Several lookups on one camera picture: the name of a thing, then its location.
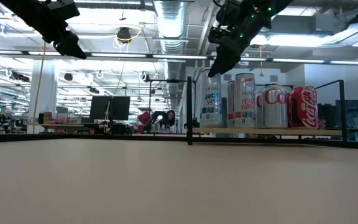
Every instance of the person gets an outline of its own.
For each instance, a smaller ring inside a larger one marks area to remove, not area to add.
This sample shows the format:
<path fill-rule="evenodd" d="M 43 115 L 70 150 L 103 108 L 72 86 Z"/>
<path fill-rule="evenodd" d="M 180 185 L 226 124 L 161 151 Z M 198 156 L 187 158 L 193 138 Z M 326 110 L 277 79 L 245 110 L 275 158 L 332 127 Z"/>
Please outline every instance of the person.
<path fill-rule="evenodd" d="M 147 126 L 145 128 L 145 131 L 149 132 L 152 128 L 152 125 L 157 120 L 159 116 L 162 116 L 162 119 L 158 122 L 160 125 L 160 128 L 164 125 L 165 128 L 170 128 L 175 124 L 175 112 L 173 110 L 170 110 L 168 112 L 164 111 L 156 111 L 153 113 L 152 117 L 150 118 L 149 122 L 147 123 Z"/>

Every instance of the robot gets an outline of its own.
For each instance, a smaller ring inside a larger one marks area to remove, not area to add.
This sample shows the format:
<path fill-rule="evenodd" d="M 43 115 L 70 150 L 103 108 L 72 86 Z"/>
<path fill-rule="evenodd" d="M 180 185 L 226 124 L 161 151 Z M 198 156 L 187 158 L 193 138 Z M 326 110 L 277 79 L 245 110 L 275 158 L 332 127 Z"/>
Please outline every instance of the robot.
<path fill-rule="evenodd" d="M 19 16 L 23 21 L 38 31 L 44 41 L 50 44 L 61 55 L 86 59 L 85 53 L 78 46 L 78 36 L 66 30 L 65 20 L 79 16 L 74 0 L 0 0 L 0 3 Z"/>
<path fill-rule="evenodd" d="M 208 40 L 219 46 L 208 76 L 213 77 L 232 69 L 259 31 L 263 27 L 271 28 L 271 17 L 285 9 L 292 1 L 226 0 L 223 5 L 219 5 L 213 0 L 221 8 L 216 14 L 219 24 L 211 28 Z M 38 0 L 0 0 L 0 3 L 42 34 L 44 41 L 53 42 L 60 54 L 86 58 L 78 46 L 78 36 L 66 30 L 68 24 L 65 20 L 80 15 L 73 0 L 46 0 L 43 3 Z"/>

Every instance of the wooden shelf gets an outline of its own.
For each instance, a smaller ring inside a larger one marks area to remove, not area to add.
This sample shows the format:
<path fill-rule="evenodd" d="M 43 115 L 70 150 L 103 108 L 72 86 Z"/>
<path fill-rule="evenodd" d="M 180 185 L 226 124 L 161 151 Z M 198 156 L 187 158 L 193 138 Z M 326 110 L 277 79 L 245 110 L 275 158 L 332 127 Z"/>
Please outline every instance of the wooden shelf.
<path fill-rule="evenodd" d="M 298 128 L 193 128 L 193 133 L 240 133 L 240 134 L 282 134 L 282 135 L 316 135 L 341 136 L 341 130 L 315 130 Z"/>

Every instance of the monitor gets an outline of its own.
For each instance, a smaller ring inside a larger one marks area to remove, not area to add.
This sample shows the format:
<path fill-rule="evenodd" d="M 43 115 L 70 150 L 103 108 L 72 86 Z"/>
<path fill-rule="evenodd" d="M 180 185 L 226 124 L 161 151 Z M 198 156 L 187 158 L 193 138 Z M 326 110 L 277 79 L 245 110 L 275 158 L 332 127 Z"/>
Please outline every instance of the monitor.
<path fill-rule="evenodd" d="M 90 121 L 95 119 L 105 119 L 107 105 L 111 96 L 94 96 L 92 97 Z M 129 104 L 131 98 L 129 96 L 115 96 L 110 104 L 109 116 L 112 115 L 113 120 L 127 121 L 129 117 Z"/>

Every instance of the coke can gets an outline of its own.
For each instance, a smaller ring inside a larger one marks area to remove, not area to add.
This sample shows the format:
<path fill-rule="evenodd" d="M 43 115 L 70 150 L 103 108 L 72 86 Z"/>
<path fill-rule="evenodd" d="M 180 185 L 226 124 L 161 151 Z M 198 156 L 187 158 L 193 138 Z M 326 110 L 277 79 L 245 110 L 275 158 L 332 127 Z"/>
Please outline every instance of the coke can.
<path fill-rule="evenodd" d="M 255 127 L 255 77 L 252 73 L 236 75 L 234 87 L 234 125 Z"/>
<path fill-rule="evenodd" d="M 256 91 L 255 94 L 255 103 L 256 103 L 256 127 L 263 128 L 264 126 L 264 117 L 262 114 L 262 93 L 264 88 L 261 87 Z"/>
<path fill-rule="evenodd" d="M 201 127 L 220 127 L 222 125 L 221 76 L 208 77 L 208 72 L 202 75 L 201 84 Z"/>
<path fill-rule="evenodd" d="M 313 86 L 295 87 L 290 102 L 291 127 L 318 129 L 317 92 Z"/>
<path fill-rule="evenodd" d="M 262 93 L 264 128 L 287 128 L 289 92 L 280 85 L 268 85 Z"/>
<path fill-rule="evenodd" d="M 227 82 L 227 128 L 234 128 L 234 81 Z"/>

